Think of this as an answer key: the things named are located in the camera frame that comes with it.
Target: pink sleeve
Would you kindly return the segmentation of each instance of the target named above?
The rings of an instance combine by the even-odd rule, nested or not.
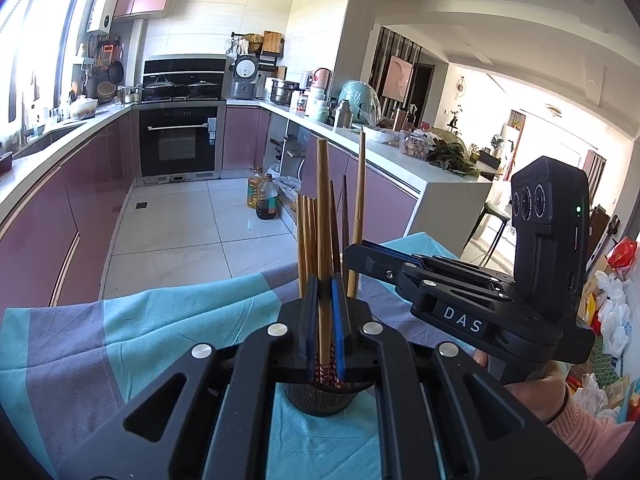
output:
[[[569,398],[562,413],[548,425],[580,457],[592,478],[613,457],[633,427],[632,422],[616,424],[612,418],[597,420]]]

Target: built-in oven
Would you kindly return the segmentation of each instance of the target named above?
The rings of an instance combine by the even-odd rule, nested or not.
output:
[[[220,177],[225,102],[143,104],[139,186]]]

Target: chair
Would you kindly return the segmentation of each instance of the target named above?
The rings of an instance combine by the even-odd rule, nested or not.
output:
[[[471,231],[471,234],[469,235],[469,238],[466,240],[467,244],[470,242],[471,238],[475,234],[476,229],[478,229],[478,226],[482,222],[482,219],[484,218],[484,215],[491,215],[491,216],[498,217],[502,221],[502,225],[498,229],[498,232],[495,234],[494,241],[491,243],[491,246],[489,247],[489,250],[484,255],[484,258],[482,258],[482,261],[480,262],[480,267],[484,267],[487,263],[489,263],[489,260],[491,259],[491,257],[494,254],[495,248],[498,246],[498,242],[500,241],[500,237],[502,236],[502,233],[504,232],[505,227],[507,227],[507,223],[509,222],[509,220],[511,220],[511,212],[510,211],[505,211],[504,209],[499,208],[497,205],[485,202],[484,203],[484,207],[482,208],[482,212],[480,213],[480,216],[478,217],[478,220],[476,221],[476,225],[474,226],[473,230]]]

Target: human hand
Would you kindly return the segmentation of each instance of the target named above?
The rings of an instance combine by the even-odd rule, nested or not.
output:
[[[476,350],[474,360],[486,368],[488,355]],[[504,387],[545,424],[564,406],[566,385],[562,370],[555,361],[549,361],[542,379],[505,384]]]

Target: cooking oil bottle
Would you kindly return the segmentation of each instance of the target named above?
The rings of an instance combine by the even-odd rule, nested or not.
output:
[[[246,204],[255,209],[255,205],[258,202],[258,186],[264,181],[262,176],[262,168],[252,168],[255,172],[254,176],[249,179],[249,183],[246,187]]]
[[[258,202],[255,212],[262,220],[275,218],[278,211],[278,187],[273,181],[271,173],[267,173],[263,183],[258,186]]]

